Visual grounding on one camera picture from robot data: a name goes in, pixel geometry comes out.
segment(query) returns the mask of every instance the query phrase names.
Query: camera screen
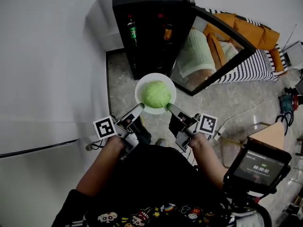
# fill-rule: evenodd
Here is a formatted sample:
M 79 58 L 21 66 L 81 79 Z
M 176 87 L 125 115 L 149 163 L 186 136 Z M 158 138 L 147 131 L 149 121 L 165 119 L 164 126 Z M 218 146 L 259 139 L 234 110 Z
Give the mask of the camera screen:
M 280 161 L 248 150 L 233 175 L 270 186 L 284 165 Z

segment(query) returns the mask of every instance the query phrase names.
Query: black shirt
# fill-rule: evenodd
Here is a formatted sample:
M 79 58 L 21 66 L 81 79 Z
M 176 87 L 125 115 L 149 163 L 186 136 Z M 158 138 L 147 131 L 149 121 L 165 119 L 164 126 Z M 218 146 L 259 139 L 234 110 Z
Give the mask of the black shirt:
M 225 198 L 173 148 L 139 145 L 96 198 L 72 190 L 53 226 L 225 226 Z

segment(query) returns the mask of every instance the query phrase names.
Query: green dough ball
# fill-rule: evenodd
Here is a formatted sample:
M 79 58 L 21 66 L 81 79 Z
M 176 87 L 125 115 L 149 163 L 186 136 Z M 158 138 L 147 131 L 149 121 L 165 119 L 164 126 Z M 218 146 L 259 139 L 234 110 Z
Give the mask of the green dough ball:
M 171 94 L 164 82 L 153 81 L 146 85 L 142 99 L 149 107 L 163 108 L 170 102 Z

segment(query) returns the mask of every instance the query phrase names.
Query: black and white striped blanket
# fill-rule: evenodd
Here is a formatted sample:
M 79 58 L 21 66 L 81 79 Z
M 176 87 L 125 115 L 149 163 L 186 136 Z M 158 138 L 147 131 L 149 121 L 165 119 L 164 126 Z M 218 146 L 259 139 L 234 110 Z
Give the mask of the black and white striped blanket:
M 206 9 L 210 13 L 223 13 L 215 9 Z M 245 18 L 237 15 L 238 18 L 246 20 L 247 22 L 261 26 L 259 22 L 252 19 Z M 242 62 L 235 69 L 231 70 L 229 73 L 225 74 L 223 77 L 215 81 L 214 83 L 226 83 L 235 81 L 252 81 L 252 80 L 273 80 L 278 81 L 282 73 L 288 71 L 285 58 L 278 44 L 276 48 L 280 52 L 281 61 L 283 63 L 284 71 L 275 72 L 275 67 L 273 59 L 269 54 L 269 51 L 257 50 L 252 56 Z

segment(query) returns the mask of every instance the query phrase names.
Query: glass door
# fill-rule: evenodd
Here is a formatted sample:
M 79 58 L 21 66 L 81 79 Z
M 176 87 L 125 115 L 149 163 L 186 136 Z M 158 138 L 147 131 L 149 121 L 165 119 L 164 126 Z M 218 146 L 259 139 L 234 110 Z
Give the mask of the glass door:
M 170 79 L 190 94 L 197 94 L 256 52 L 236 30 L 234 14 L 210 14 L 192 8 L 196 19 L 180 50 Z

